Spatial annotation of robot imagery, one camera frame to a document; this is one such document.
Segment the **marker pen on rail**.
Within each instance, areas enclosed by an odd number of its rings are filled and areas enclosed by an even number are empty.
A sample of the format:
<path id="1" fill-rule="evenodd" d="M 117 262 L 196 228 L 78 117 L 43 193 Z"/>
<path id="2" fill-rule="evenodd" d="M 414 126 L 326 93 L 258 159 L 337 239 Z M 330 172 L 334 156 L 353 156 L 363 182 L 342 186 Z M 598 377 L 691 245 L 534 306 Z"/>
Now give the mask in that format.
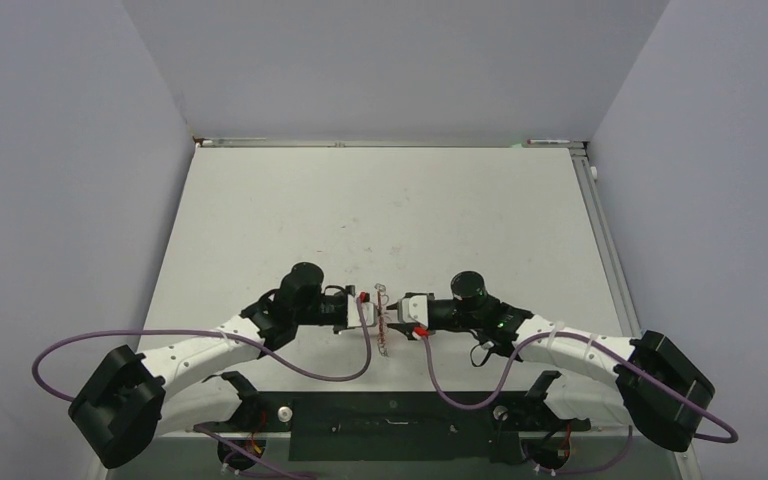
<path id="1" fill-rule="evenodd" d="M 566 139 L 528 139 L 524 142 L 524 145 L 529 147 L 568 147 L 573 142 Z"/>

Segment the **back aluminium rail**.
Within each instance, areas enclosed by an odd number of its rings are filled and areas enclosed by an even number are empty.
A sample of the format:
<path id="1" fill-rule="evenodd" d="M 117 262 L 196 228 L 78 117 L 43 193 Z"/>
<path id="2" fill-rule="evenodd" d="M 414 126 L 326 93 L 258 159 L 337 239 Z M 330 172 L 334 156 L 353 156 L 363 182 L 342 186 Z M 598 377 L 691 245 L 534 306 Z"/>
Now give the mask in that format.
<path id="1" fill-rule="evenodd" d="M 584 150 L 585 141 L 572 141 L 568 147 L 529 147 L 524 142 L 496 140 L 282 140 L 269 138 L 195 138 L 202 148 L 567 148 Z"/>

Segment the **aluminium rail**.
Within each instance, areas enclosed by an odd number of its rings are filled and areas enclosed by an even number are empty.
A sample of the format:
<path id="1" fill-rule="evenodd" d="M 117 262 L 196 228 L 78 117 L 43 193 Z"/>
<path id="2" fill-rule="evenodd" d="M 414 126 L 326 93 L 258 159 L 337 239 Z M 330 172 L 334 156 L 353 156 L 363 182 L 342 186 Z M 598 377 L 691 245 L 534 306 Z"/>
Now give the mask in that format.
<path id="1" fill-rule="evenodd" d="M 151 437 L 210 422 L 226 430 L 248 431 L 264 414 L 268 430 L 286 431 L 290 423 L 301 423 L 303 406 L 313 407 L 317 415 L 358 413 L 362 409 L 385 415 L 401 407 L 416 411 L 422 406 L 435 413 L 447 406 L 461 412 L 479 396 L 477 392 L 454 392 L 445 401 L 431 391 L 240 393 L 229 383 L 216 380 L 188 388 L 162 404 L 151 404 L 148 413 L 139 417 L 137 428 Z M 545 393 L 537 388 L 503 391 L 482 411 L 489 414 L 495 408 L 507 408 L 511 422 L 520 431 L 546 430 L 564 421 L 582 421 L 586 427 L 631 425 L 665 448 L 680 451 L 701 422 L 697 406 L 690 398 L 675 399 L 659 388 L 645 385 L 640 391 L 582 394 L 566 387 Z"/>
<path id="2" fill-rule="evenodd" d="M 572 141 L 568 147 L 529 147 L 524 142 L 496 140 L 282 140 L 269 138 L 195 138 L 202 148 L 567 148 L 584 150 L 585 141 Z"/>
<path id="3" fill-rule="evenodd" d="M 599 173 L 588 153 L 587 142 L 574 142 L 569 148 L 572 165 L 582 193 L 591 228 L 605 271 L 618 321 L 626 336 L 643 334 L 631 290 L 617 248 L 607 210 L 599 189 Z"/>

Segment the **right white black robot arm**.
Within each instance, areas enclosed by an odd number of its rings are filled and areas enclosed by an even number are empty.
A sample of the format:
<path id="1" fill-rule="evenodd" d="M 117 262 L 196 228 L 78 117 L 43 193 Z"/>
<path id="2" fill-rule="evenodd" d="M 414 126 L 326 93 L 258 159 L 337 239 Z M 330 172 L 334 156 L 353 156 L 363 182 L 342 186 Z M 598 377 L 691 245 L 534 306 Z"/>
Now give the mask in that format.
<path id="1" fill-rule="evenodd" d="M 527 397 L 525 414 L 539 428 L 589 420 L 635 428 L 656 445 L 686 451 L 715 395 L 712 382 L 666 335 L 609 336 L 569 327 L 493 295 L 475 271 L 455 275 L 451 298 L 405 296 L 396 305 L 407 335 L 469 333 L 509 363 L 556 367 L 603 385 L 601 391 L 543 389 Z"/>

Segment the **right aluminium rail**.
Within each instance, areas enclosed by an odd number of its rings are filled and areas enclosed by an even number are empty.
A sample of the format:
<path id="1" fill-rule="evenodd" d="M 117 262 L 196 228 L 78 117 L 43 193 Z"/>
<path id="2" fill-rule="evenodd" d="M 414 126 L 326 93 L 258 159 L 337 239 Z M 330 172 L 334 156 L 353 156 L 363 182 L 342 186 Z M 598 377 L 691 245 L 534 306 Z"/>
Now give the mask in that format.
<path id="1" fill-rule="evenodd" d="M 599 173 L 588 153 L 587 142 L 574 142 L 569 148 L 572 165 L 582 193 L 591 228 L 605 271 L 618 321 L 626 336 L 643 334 L 631 290 L 617 248 L 607 210 L 599 189 Z"/>

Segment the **front aluminium rail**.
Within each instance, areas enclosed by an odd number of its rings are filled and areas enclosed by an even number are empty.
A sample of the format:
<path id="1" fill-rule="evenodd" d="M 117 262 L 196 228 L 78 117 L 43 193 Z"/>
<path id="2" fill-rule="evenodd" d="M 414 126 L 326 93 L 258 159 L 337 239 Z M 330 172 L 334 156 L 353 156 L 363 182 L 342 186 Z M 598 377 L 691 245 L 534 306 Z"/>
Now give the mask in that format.
<path id="1" fill-rule="evenodd" d="M 264 414 L 268 430 L 286 431 L 290 423 L 301 423 L 303 406 L 313 407 L 317 415 L 358 413 L 362 409 L 385 415 L 401 407 L 416 411 L 422 406 L 435 413 L 447 406 L 461 412 L 479 396 L 477 392 L 454 392 L 445 401 L 431 391 L 240 393 L 229 383 L 216 380 L 188 388 L 162 404 L 151 404 L 148 413 L 139 417 L 137 428 L 151 437 L 210 422 L 226 430 L 248 431 Z M 665 448 L 680 451 L 701 422 L 697 406 L 690 398 L 675 399 L 659 388 L 645 385 L 640 391 L 582 394 L 566 387 L 545 393 L 537 388 L 503 391 L 482 411 L 489 414 L 495 408 L 507 408 L 511 422 L 520 431 L 546 430 L 564 421 L 582 421 L 586 427 L 631 425 Z"/>

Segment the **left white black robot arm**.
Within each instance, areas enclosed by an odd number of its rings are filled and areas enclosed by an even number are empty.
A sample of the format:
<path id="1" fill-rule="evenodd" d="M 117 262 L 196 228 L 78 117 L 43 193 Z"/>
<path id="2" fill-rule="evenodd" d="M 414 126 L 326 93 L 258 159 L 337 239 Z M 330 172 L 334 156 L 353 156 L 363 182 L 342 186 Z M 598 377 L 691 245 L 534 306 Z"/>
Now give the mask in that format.
<path id="1" fill-rule="evenodd" d="M 277 288 L 213 329 L 167 329 L 178 342 L 142 352 L 127 345 L 111 350 L 71 401 L 70 419 L 108 469 L 135 459 L 169 432 L 211 422 L 249 428 L 258 403 L 231 367 L 276 357 L 302 326 L 359 328 L 371 340 L 375 305 L 369 294 L 352 285 L 328 294 L 323 281 L 320 267 L 298 263 Z"/>

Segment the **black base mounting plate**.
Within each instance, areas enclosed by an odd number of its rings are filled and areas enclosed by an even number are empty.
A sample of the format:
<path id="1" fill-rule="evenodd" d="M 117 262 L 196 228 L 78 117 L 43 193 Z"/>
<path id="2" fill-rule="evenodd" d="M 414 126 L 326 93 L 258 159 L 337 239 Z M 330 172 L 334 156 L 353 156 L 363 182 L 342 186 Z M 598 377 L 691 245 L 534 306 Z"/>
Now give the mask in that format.
<path id="1" fill-rule="evenodd" d="M 586 432 L 587 420 L 560 420 L 524 391 L 490 406 L 460 410 L 434 392 L 260 392 L 232 416 L 212 422 L 222 434 L 285 434 L 292 461 L 444 461 L 517 464 L 522 440 Z"/>

